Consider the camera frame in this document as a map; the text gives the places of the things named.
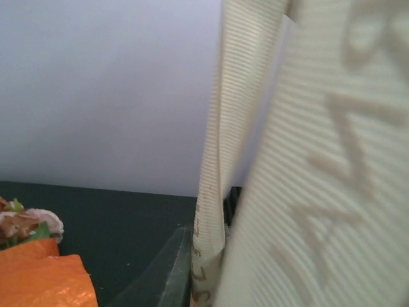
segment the dark surface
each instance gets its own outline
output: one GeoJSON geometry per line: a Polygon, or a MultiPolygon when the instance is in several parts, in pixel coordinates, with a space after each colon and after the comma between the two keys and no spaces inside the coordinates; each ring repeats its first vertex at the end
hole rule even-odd
{"type": "Polygon", "coordinates": [[[188,307],[192,227],[177,229],[149,267],[104,307],[188,307]]]}
{"type": "Polygon", "coordinates": [[[181,196],[9,182],[0,182],[0,195],[60,217],[60,252],[81,256],[100,306],[146,270],[177,228],[193,223],[196,204],[181,196]]]}
{"type": "Polygon", "coordinates": [[[223,200],[224,223],[231,226],[236,213],[237,205],[242,194],[241,187],[232,187],[225,200],[223,200]]]}

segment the pink flower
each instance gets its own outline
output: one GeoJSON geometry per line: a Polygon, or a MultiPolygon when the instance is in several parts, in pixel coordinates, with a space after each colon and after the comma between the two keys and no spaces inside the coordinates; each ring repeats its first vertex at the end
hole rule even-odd
{"type": "Polygon", "coordinates": [[[26,214],[39,219],[41,223],[47,222],[50,233],[56,238],[57,243],[63,240],[64,224],[57,215],[44,209],[28,209],[26,210],[26,214]]]}

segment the plastic wrap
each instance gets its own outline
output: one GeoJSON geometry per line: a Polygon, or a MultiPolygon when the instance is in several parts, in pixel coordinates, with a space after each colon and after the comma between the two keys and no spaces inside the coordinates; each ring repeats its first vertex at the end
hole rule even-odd
{"type": "Polygon", "coordinates": [[[98,306],[81,258],[56,256],[52,241],[36,240],[0,252],[0,306],[98,306]]]}
{"type": "Polygon", "coordinates": [[[192,227],[178,228],[133,283],[104,307],[184,307],[190,298],[192,227]]]}

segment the orange wrapping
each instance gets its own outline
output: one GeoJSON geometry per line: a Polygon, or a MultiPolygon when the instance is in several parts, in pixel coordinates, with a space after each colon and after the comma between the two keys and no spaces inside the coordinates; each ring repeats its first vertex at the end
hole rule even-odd
{"type": "MultiPolygon", "coordinates": [[[[22,244],[28,251],[36,246],[31,244],[29,248],[28,244],[22,244]]],[[[0,262],[0,274],[1,306],[98,306],[91,279],[78,255],[0,262]]]]}
{"type": "Polygon", "coordinates": [[[40,239],[19,244],[0,252],[0,264],[9,261],[42,259],[48,256],[59,256],[55,239],[40,239]]]}

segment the white strap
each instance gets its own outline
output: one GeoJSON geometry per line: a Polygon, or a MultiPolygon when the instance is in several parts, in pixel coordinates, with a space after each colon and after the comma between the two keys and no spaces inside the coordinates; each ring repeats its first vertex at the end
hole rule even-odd
{"type": "Polygon", "coordinates": [[[296,9],[213,306],[406,306],[409,1],[296,9]]]}
{"type": "Polygon", "coordinates": [[[192,297],[208,306],[224,249],[222,193],[238,162],[269,74],[284,0],[226,0],[193,237],[192,297]]]}

